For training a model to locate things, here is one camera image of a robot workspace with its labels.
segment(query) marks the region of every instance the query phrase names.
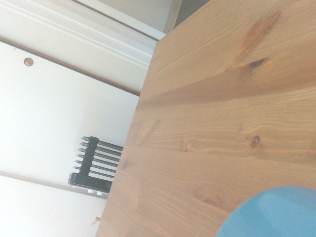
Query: wood grain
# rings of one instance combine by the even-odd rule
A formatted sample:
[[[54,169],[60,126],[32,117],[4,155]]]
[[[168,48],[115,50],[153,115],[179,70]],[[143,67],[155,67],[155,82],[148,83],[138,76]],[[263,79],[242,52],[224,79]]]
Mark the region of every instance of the wood grain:
[[[283,185],[316,189],[316,4],[210,1],[157,45],[97,236],[215,236]]]

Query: blue bowl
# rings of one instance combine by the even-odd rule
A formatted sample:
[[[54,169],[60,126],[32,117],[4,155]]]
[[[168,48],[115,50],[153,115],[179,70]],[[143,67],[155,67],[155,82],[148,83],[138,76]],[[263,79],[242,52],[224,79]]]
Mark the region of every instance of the blue bowl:
[[[240,205],[215,237],[316,237],[316,190],[284,186]]]

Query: wood knot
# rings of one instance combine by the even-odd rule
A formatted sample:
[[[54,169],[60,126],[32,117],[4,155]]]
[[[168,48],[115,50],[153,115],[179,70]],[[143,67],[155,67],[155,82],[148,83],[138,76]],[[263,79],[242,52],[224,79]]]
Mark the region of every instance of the wood knot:
[[[124,162],[121,163],[121,165],[119,166],[119,169],[125,170],[128,166],[130,166],[130,163],[126,159]]]
[[[263,59],[260,59],[260,60],[258,60],[258,61],[254,61],[254,62],[252,62],[252,63],[249,63],[249,67],[250,67],[250,68],[256,68],[256,67],[260,66],[265,60],[266,60],[266,59],[263,58]]]
[[[259,141],[260,141],[260,137],[259,137],[259,136],[255,136],[255,137],[253,137],[253,138],[251,139],[250,145],[251,145],[252,147],[255,147],[255,146],[259,143]]]

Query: floor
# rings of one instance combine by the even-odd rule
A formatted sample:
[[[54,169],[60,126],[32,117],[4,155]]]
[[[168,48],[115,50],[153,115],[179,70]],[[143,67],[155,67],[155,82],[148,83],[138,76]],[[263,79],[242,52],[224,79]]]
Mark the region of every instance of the floor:
[[[175,27],[204,6],[209,0],[182,0]]]

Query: wooden tabletop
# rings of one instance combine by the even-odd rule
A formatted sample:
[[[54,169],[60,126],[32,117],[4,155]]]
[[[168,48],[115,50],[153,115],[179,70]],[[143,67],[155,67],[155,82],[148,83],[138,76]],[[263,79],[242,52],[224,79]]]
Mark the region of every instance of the wooden tabletop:
[[[316,1],[211,0],[158,42],[98,237],[213,237],[316,189]]]

